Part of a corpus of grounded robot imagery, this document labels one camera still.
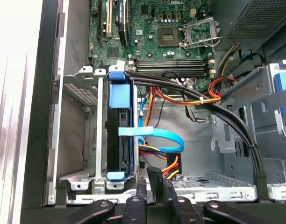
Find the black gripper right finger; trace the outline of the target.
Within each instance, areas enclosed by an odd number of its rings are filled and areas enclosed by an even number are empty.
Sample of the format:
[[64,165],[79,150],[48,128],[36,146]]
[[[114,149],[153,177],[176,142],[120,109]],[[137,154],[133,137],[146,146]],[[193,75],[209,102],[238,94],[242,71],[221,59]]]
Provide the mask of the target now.
[[178,196],[172,181],[163,181],[163,199],[168,206],[168,223],[172,224],[265,224],[255,216],[247,214],[226,203],[211,200],[198,212],[191,201]]

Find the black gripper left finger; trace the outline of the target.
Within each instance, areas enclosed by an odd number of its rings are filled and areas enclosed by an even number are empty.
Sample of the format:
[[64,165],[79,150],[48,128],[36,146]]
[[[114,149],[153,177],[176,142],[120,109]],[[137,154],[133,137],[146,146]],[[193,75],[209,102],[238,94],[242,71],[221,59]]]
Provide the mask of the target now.
[[123,204],[97,200],[70,214],[71,224],[146,224],[147,182],[137,183],[136,194]]

